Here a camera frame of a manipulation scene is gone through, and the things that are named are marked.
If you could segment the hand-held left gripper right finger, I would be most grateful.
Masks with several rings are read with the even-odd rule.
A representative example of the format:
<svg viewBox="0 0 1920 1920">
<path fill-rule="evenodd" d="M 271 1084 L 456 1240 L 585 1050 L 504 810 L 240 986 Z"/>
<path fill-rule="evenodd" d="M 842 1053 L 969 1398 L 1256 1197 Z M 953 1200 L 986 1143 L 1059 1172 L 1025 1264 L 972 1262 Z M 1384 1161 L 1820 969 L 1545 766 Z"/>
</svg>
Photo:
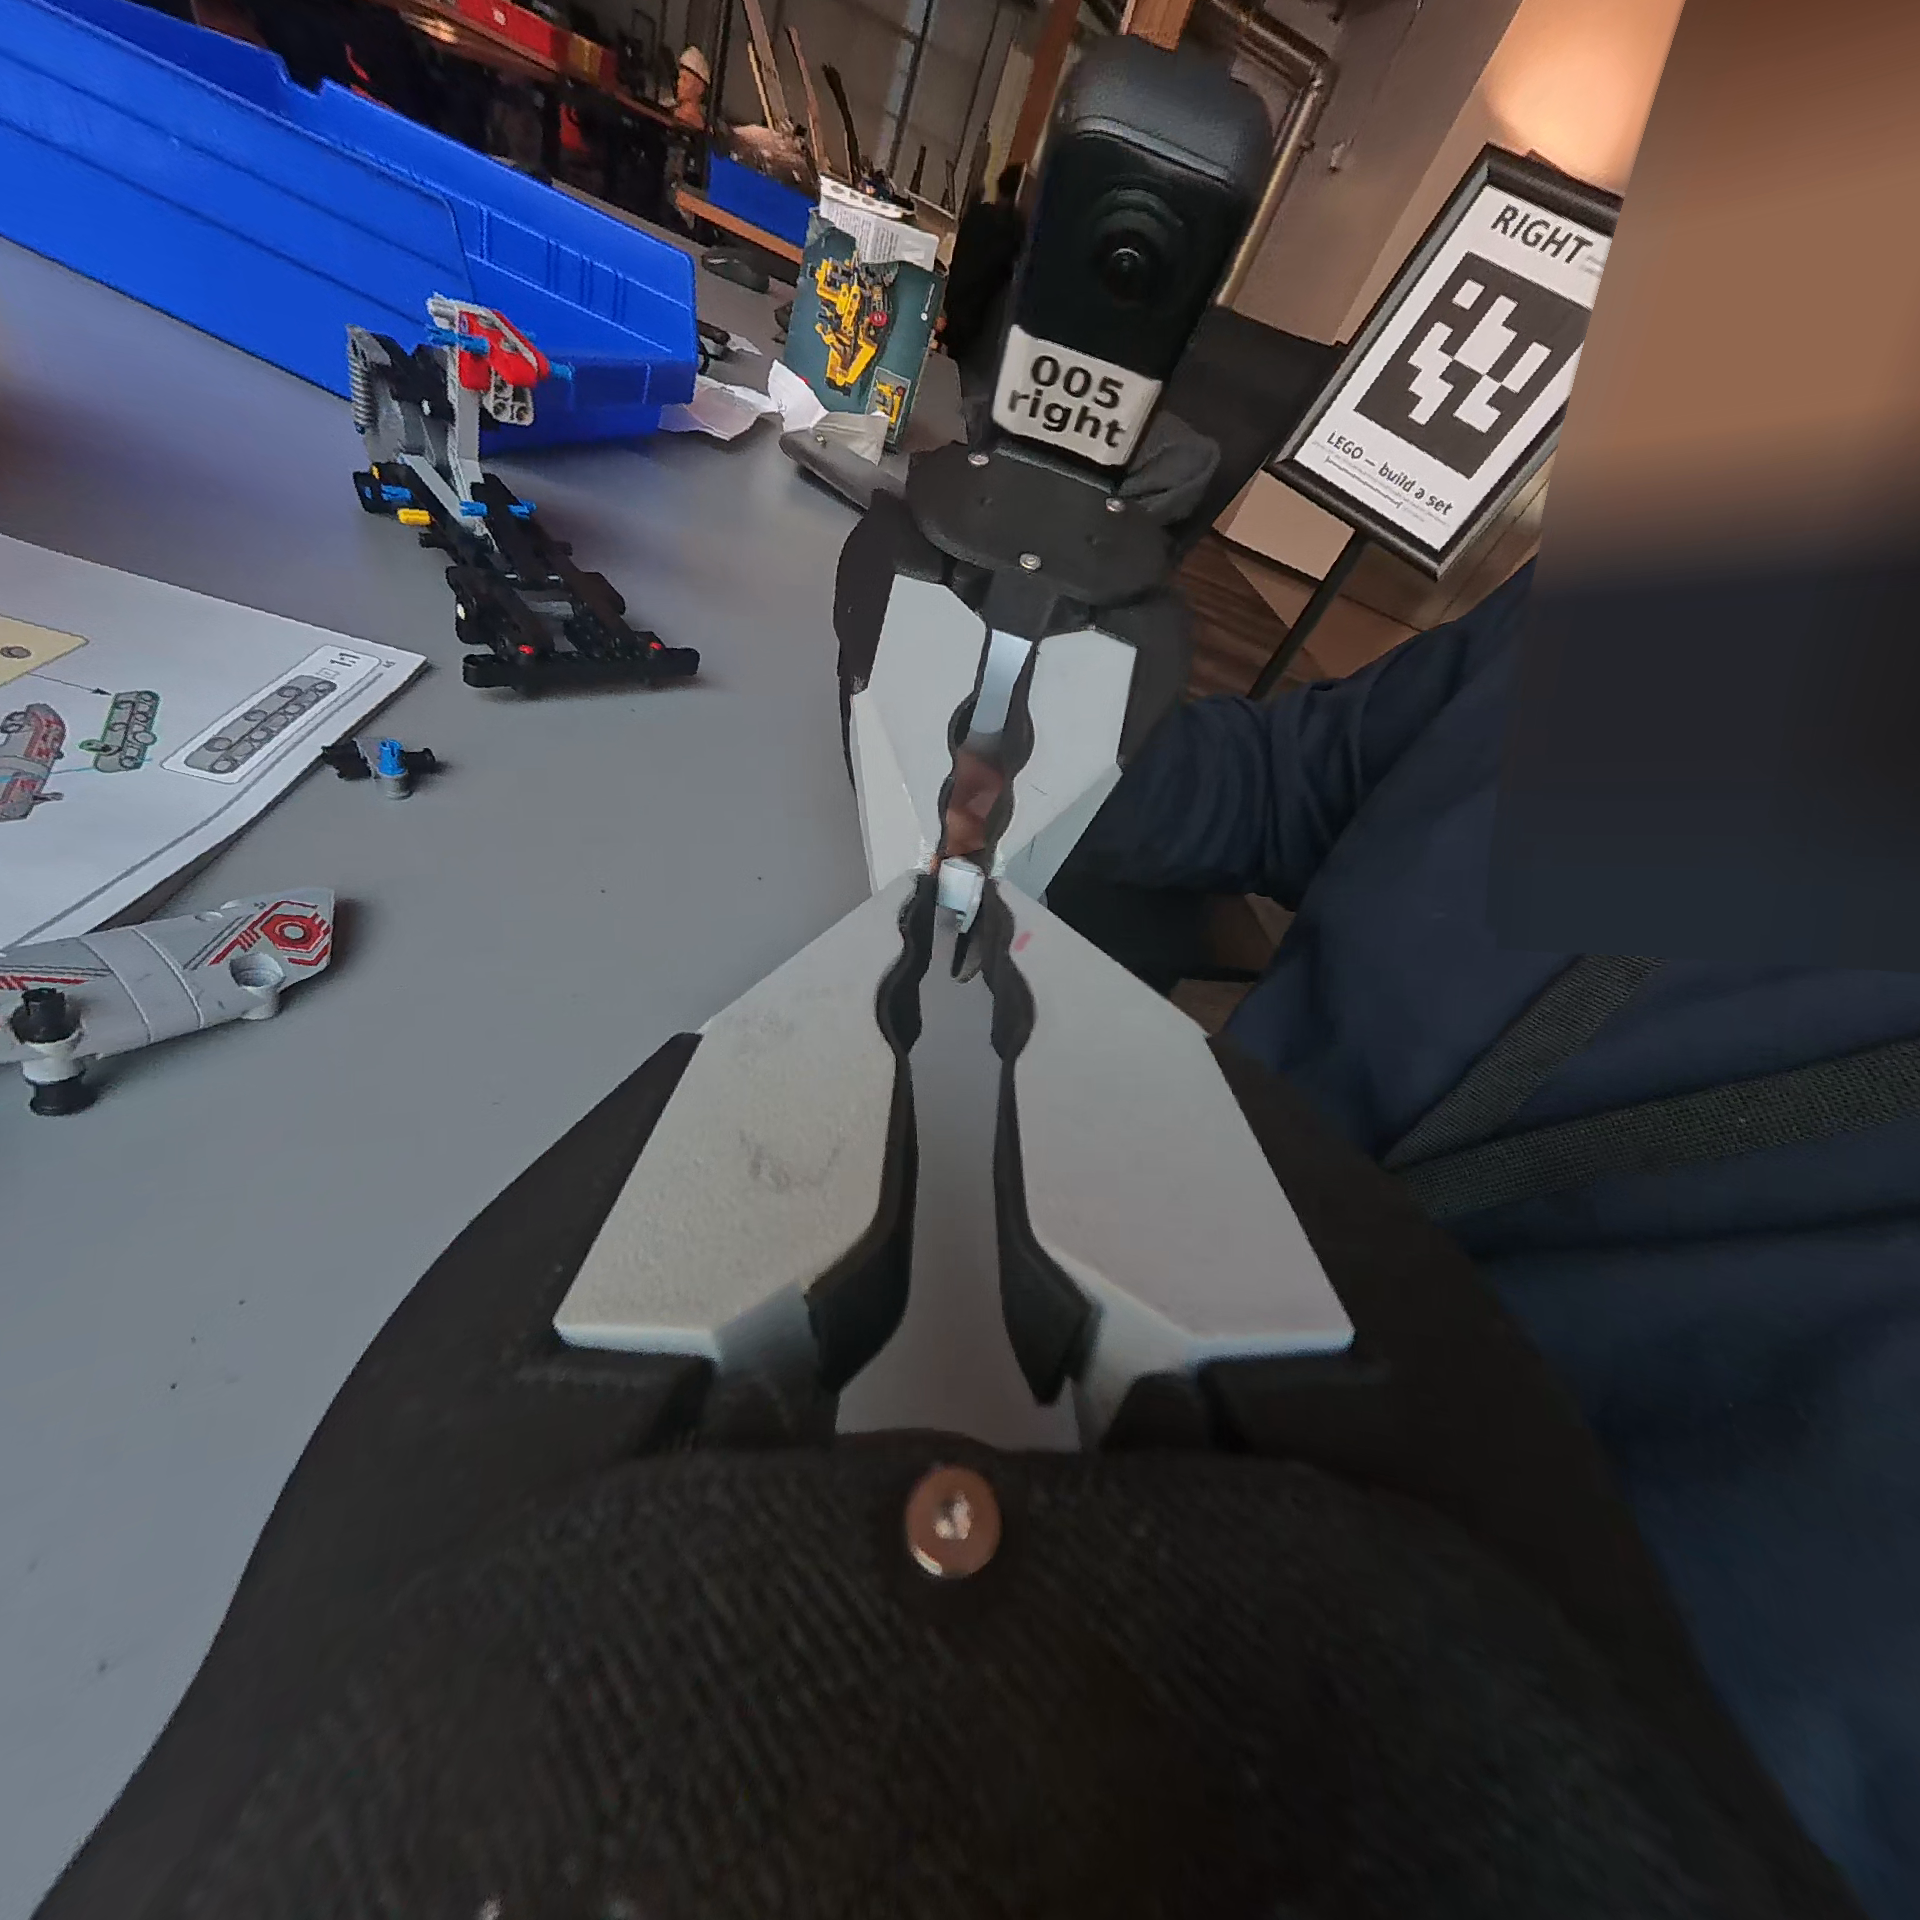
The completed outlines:
<svg viewBox="0 0 1920 1920">
<path fill-rule="evenodd" d="M 1340 1365 L 1355 1326 L 1202 1029 L 989 881 L 1001 1318 L 1040 1402 L 1113 1424 L 1147 1377 Z"/>
</svg>

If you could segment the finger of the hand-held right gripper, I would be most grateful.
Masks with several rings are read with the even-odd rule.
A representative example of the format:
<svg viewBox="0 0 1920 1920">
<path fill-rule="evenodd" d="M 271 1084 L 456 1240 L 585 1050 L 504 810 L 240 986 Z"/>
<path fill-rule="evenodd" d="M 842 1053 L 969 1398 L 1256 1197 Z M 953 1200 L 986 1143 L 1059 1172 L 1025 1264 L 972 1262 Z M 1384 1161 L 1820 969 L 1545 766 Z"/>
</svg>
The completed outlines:
<svg viewBox="0 0 1920 1920">
<path fill-rule="evenodd" d="M 892 578 L 867 685 L 848 702 L 848 745 L 872 888 L 925 872 L 945 836 L 953 728 L 969 730 L 989 629 L 941 583 Z"/>
<path fill-rule="evenodd" d="M 1023 640 L 996 630 L 980 682 L 980 745 L 1001 772 L 993 876 L 1042 901 L 1121 777 L 1124 642 L 1104 630 Z"/>
</svg>

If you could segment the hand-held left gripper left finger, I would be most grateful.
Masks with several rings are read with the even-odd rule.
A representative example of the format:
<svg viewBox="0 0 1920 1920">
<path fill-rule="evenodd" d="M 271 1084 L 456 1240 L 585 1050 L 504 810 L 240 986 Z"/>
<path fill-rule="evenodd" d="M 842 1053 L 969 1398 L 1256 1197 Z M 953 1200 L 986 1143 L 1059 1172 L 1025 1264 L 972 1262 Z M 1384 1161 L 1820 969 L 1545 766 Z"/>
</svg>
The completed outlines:
<svg viewBox="0 0 1920 1920">
<path fill-rule="evenodd" d="M 919 1176 L 923 877 L 906 872 L 695 1038 L 554 1330 L 835 1394 L 896 1332 Z"/>
</svg>

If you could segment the small grey lego assembly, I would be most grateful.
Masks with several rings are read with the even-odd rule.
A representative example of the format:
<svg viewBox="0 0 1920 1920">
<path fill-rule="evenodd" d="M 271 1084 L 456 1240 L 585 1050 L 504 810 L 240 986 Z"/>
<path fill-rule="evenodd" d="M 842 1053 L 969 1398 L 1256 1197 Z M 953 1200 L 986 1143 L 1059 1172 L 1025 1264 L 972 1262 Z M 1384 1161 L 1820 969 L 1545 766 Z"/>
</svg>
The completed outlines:
<svg viewBox="0 0 1920 1920">
<path fill-rule="evenodd" d="M 989 870 L 980 855 L 945 855 L 928 876 L 928 972 L 967 982 L 983 959 Z"/>
</svg>

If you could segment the person's right forearm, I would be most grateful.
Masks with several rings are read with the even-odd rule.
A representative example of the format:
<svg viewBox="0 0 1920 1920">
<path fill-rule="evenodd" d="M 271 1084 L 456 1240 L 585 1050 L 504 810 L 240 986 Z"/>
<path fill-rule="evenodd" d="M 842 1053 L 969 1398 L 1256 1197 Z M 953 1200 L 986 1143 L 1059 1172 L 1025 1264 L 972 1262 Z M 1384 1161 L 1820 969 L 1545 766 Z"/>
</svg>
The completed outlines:
<svg viewBox="0 0 1920 1920">
<path fill-rule="evenodd" d="M 1207 694 L 1161 720 L 1048 886 L 1048 906 L 1157 990 L 1201 957 L 1205 904 L 1299 906 L 1337 836 L 1511 640 L 1537 559 L 1466 615 L 1345 679 L 1263 704 Z"/>
</svg>

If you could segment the lego set box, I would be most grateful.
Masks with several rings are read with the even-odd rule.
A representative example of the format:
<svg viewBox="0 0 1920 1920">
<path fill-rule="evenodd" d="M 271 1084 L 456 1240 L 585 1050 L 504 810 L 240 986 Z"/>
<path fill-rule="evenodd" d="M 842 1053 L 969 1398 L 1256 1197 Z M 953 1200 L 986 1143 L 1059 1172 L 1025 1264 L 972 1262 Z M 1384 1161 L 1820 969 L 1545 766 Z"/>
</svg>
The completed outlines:
<svg viewBox="0 0 1920 1920">
<path fill-rule="evenodd" d="M 785 365 L 831 423 L 885 421 L 895 453 L 919 397 L 947 295 L 945 234 L 914 204 L 826 178 L 808 218 Z"/>
</svg>

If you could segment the black lego vehicle chassis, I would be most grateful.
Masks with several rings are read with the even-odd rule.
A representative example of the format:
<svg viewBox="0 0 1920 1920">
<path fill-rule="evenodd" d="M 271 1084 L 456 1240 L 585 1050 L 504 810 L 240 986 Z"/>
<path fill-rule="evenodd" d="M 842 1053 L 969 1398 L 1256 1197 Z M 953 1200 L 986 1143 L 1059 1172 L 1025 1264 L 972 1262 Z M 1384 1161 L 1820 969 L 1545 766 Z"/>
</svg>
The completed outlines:
<svg viewBox="0 0 1920 1920">
<path fill-rule="evenodd" d="M 432 295 L 425 314 L 419 345 L 346 328 L 352 426 L 368 454 L 352 489 L 367 514 L 448 559 L 464 682 L 538 696 L 695 681 L 700 652 L 632 623 L 621 591 L 485 463 L 482 429 L 538 424 L 541 385 L 575 382 L 577 368 L 473 300 Z"/>
</svg>

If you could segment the grey red-patterned lego panel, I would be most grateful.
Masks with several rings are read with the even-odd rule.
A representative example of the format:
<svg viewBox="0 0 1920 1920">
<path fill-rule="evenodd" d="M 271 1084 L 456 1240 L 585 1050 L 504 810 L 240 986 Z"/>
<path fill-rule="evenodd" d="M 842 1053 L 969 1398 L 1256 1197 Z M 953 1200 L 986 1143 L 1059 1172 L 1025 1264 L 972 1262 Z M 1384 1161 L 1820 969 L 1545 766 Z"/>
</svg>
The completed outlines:
<svg viewBox="0 0 1920 1920">
<path fill-rule="evenodd" d="M 2 951 L 2 1062 L 40 1117 L 82 1112 L 89 1066 L 277 1017 L 329 966 L 337 895 L 296 888 Z"/>
</svg>

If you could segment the lego instruction booklet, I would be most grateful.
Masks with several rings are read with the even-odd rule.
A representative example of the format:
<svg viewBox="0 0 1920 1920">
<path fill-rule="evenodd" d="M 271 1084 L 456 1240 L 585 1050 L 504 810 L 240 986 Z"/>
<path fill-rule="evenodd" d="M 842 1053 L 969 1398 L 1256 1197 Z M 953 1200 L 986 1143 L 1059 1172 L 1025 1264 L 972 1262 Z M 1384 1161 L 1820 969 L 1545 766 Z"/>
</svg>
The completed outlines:
<svg viewBox="0 0 1920 1920">
<path fill-rule="evenodd" d="M 244 830 L 419 653 L 2 540 L 2 937 L 111 922 Z"/>
</svg>

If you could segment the crumpled white plastic bag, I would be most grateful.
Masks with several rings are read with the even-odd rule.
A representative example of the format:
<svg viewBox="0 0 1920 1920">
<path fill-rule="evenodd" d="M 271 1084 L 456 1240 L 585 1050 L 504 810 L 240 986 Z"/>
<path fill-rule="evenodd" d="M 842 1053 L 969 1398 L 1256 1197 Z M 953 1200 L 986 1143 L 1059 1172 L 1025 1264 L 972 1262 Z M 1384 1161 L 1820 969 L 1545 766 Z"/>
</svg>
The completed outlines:
<svg viewBox="0 0 1920 1920">
<path fill-rule="evenodd" d="M 783 454 L 855 510 L 906 496 L 908 454 L 889 448 L 888 413 L 835 412 L 785 362 L 769 380 L 770 390 L 755 390 L 700 375 L 690 400 L 664 406 L 660 429 L 733 444 L 770 423 L 780 426 Z"/>
</svg>

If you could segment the framed marker sign on stand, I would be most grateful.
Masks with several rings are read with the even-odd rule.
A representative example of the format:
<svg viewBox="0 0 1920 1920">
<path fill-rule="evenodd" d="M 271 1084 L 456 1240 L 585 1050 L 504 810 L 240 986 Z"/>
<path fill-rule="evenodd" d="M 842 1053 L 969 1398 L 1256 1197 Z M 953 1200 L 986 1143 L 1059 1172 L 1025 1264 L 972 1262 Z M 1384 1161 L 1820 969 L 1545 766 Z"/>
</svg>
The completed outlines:
<svg viewBox="0 0 1920 1920">
<path fill-rule="evenodd" d="M 1370 549 L 1440 584 L 1551 461 L 1619 209 L 1481 149 L 1265 463 L 1348 536 L 1251 696 L 1279 690 Z"/>
</svg>

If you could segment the person's navy jacket torso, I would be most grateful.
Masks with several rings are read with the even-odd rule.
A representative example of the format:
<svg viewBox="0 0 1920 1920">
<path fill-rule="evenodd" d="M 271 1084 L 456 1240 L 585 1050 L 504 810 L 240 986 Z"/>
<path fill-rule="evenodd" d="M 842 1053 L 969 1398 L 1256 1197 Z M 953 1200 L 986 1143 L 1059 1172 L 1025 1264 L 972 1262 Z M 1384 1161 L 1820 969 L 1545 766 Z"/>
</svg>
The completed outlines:
<svg viewBox="0 0 1920 1920">
<path fill-rule="evenodd" d="M 1504 951 L 1322 870 L 1232 1021 L 1569 1384 L 1722 1701 L 1919 1906 L 1916 972 Z"/>
</svg>

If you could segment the warehouse shelving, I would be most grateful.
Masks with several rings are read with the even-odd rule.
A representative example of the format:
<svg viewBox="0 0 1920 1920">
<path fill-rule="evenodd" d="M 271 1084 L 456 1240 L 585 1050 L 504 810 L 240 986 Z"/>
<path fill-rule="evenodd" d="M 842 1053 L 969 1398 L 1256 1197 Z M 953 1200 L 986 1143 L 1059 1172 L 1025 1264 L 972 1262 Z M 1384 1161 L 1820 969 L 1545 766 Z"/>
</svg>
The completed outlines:
<svg viewBox="0 0 1920 1920">
<path fill-rule="evenodd" d="M 338 81 L 677 232 L 795 248 L 851 157 L 937 221 L 1009 159 L 1044 5 L 237 5 Z"/>
</svg>

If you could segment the blue plastic bin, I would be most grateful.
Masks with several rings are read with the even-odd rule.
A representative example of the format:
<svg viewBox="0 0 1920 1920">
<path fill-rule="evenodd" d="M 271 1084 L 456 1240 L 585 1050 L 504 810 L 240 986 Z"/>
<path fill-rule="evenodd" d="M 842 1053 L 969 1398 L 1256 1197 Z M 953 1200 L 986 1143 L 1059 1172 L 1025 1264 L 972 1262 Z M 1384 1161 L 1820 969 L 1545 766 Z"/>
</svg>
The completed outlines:
<svg viewBox="0 0 1920 1920">
<path fill-rule="evenodd" d="M 572 370 L 490 448 L 635 441 L 697 390 L 680 247 L 139 5 L 2 5 L 2 232 L 337 396 L 351 324 L 490 305 Z"/>
</svg>

